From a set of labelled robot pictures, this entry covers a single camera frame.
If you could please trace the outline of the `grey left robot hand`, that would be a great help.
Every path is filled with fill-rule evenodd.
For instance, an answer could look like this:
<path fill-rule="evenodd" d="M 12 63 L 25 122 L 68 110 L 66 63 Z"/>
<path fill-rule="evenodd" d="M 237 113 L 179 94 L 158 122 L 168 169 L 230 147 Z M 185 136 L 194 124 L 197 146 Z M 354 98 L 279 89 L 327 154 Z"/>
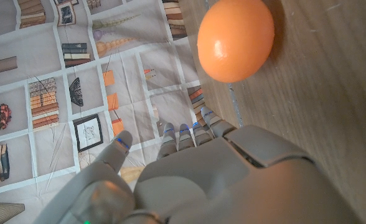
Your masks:
<path fill-rule="evenodd" d="M 157 160 L 134 188 L 121 177 L 132 135 L 120 132 L 72 178 L 37 223 L 359 223 L 314 159 L 257 126 L 203 107 L 206 127 L 164 127 Z"/>

